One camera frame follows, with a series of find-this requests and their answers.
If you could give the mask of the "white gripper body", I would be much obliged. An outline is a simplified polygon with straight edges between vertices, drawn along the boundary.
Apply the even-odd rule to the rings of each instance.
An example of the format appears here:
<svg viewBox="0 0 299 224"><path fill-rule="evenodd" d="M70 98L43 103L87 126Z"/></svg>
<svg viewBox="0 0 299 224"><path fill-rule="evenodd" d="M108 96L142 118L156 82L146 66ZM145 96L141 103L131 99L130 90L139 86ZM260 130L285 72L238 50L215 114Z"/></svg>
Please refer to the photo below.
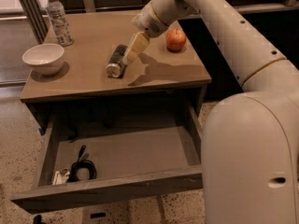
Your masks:
<svg viewBox="0 0 299 224"><path fill-rule="evenodd" d="M162 23L157 17L151 2L141 9L132 19L132 23L149 37L158 37L168 29L168 25Z"/></svg>

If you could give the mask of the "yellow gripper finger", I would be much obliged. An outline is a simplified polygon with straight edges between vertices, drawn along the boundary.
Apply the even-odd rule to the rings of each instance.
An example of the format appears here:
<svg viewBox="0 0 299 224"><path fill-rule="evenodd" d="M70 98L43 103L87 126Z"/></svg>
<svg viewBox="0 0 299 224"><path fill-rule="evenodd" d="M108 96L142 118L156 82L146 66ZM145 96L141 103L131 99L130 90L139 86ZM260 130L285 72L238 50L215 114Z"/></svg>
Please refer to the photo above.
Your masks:
<svg viewBox="0 0 299 224"><path fill-rule="evenodd" d="M122 62L125 65L132 63L150 44L150 37L145 32L138 32L133 35L128 48L126 49Z"/></svg>

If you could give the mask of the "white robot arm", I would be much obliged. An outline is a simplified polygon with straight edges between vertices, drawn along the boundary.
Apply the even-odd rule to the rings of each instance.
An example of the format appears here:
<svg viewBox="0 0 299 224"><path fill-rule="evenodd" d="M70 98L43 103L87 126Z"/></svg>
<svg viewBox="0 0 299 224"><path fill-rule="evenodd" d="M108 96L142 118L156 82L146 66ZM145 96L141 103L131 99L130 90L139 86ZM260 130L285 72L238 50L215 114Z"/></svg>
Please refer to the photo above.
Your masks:
<svg viewBox="0 0 299 224"><path fill-rule="evenodd" d="M207 224L299 224L299 72L225 0L151 0L135 17L131 63L178 18L198 12L242 88L203 130Z"/></svg>

